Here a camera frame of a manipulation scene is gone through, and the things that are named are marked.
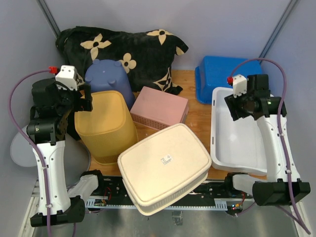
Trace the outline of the blue bucket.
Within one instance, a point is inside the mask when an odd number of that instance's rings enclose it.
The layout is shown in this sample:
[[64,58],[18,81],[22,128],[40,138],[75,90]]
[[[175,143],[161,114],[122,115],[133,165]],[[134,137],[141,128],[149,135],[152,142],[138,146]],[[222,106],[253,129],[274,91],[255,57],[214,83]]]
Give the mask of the blue bucket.
[[120,61],[95,59],[85,73],[85,82],[90,84],[91,92],[115,90],[120,92],[131,110],[135,96],[129,79]]

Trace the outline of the yellow slatted basket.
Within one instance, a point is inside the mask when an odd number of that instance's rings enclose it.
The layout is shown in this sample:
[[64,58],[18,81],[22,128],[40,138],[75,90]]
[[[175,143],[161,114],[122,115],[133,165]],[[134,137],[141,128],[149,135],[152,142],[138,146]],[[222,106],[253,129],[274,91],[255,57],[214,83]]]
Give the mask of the yellow slatted basket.
[[130,111],[121,93],[94,92],[91,112],[75,112],[75,129],[95,160],[116,163],[119,155],[138,142]]

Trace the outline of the blue rimmed white tub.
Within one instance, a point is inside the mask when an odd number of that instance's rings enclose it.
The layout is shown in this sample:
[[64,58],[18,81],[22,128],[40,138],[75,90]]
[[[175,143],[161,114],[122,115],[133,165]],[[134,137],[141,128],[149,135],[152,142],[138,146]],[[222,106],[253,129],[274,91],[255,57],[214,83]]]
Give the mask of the blue rimmed white tub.
[[265,176],[267,165],[260,130],[252,117],[233,121],[224,100],[232,92],[230,88],[217,87],[212,93],[212,166],[228,172]]

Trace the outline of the grey bucket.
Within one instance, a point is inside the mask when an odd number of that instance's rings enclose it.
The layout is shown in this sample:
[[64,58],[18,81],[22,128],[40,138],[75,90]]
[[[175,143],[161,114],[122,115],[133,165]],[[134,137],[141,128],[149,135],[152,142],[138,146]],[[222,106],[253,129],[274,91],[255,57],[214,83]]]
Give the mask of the grey bucket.
[[[25,138],[17,133],[10,146],[12,160],[22,167],[36,167],[36,159],[32,146]],[[64,150],[64,169],[66,187],[73,186],[79,181],[83,172],[87,171],[91,164],[91,156],[86,146],[66,134]]]

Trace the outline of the pink small tray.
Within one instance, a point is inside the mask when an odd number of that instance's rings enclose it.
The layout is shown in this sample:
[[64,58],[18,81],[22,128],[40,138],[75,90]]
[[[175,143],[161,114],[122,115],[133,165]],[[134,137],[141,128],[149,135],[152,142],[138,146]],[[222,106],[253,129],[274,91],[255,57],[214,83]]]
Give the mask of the pink small tray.
[[184,123],[188,111],[188,99],[144,86],[130,113],[135,123],[162,130]]

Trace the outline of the beige perforated basket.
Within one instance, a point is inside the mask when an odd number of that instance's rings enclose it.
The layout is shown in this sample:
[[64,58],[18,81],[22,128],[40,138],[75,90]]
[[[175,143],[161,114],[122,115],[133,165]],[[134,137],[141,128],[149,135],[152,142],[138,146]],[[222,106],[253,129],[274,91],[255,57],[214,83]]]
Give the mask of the beige perforated basket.
[[119,155],[122,181],[133,204],[153,215],[177,202],[208,176],[209,152],[183,123],[158,131]]

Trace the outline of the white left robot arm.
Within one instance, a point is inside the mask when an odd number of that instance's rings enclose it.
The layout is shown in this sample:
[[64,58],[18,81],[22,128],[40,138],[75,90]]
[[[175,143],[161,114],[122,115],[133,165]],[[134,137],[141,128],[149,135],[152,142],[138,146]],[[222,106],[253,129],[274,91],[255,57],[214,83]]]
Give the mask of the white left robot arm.
[[72,112],[92,111],[89,85],[71,89],[56,79],[42,79],[32,85],[34,106],[26,128],[36,157],[40,202],[30,218],[32,227],[79,223],[85,216],[85,203],[101,195],[106,183],[99,170],[85,171],[79,182],[67,190],[64,170],[68,116]]

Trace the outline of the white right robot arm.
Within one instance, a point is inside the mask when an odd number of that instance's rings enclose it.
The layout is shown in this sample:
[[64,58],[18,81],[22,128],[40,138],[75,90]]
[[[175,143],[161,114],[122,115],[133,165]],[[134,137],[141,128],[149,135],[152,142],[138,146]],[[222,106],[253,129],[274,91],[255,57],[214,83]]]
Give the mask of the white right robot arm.
[[225,102],[234,121],[253,117],[260,130],[267,163],[267,180],[249,178],[250,190],[259,206],[291,205],[311,192],[308,182],[301,180],[287,138],[287,112],[281,97],[271,95],[268,75],[236,75],[228,77],[233,87]]

